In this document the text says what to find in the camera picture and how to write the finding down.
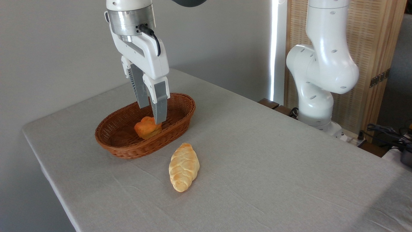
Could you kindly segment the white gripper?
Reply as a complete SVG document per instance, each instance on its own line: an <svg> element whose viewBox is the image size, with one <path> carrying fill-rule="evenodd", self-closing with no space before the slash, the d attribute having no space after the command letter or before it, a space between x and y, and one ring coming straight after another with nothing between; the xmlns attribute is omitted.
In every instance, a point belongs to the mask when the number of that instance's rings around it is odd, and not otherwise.
<svg viewBox="0 0 412 232"><path fill-rule="evenodd" d="M134 26L132 31L138 34L127 36L128 41L115 34L111 26L109 29L115 47L122 54L123 70L132 84L139 107L150 105L147 87L155 123L163 123L167 118L167 100L170 98L166 77L170 69L163 42L147 25Z"/></svg>

